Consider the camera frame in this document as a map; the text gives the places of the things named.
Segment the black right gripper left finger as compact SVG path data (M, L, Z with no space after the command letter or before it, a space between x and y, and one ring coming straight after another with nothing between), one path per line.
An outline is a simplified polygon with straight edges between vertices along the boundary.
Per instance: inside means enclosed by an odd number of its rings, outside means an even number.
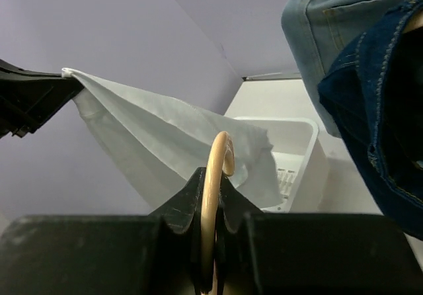
M160 218L173 232L184 233L201 210L204 179L205 168L197 168L186 184L148 217Z

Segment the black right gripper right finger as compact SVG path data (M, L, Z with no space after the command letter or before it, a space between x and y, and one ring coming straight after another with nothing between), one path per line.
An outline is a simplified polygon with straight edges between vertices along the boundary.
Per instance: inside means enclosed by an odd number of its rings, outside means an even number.
M247 214L261 214L255 206L231 184L225 175L221 177L219 192L219 225L224 225L230 233L235 233Z

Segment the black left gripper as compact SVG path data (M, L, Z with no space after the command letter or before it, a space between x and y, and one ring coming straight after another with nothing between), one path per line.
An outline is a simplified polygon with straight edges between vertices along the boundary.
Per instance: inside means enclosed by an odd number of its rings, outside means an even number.
M23 71L1 60L1 138L35 133L82 90L74 78Z

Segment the wooden hanger of white skirt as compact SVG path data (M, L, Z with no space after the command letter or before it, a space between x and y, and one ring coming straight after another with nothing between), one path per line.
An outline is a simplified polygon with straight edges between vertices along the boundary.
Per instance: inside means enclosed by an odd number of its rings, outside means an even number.
M213 257L216 241L216 216L221 177L231 177L235 172L233 142L226 131L220 132L211 145L200 210L200 269L201 294L217 294L217 277Z

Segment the white skirt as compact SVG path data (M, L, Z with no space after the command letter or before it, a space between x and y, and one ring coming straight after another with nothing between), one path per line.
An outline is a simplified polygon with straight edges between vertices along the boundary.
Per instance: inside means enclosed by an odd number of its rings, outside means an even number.
M231 137L235 152L231 184L259 208L282 201L264 128L76 69L65 68L62 75L82 84L74 98L80 117L150 207L164 204L206 165L222 131Z

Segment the dark blue denim skirt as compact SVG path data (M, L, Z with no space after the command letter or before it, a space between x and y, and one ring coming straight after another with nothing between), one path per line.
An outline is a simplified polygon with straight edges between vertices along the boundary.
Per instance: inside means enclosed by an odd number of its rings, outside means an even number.
M422 30L407 31L422 0L406 0L358 35L319 83L381 212L422 238Z

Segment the light blue denim skirt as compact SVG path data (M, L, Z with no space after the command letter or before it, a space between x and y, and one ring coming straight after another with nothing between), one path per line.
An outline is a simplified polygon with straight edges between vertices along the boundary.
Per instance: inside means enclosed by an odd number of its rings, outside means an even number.
M331 136L340 134L319 102L317 85L344 47L401 1L289 0L285 6L283 32L311 102Z

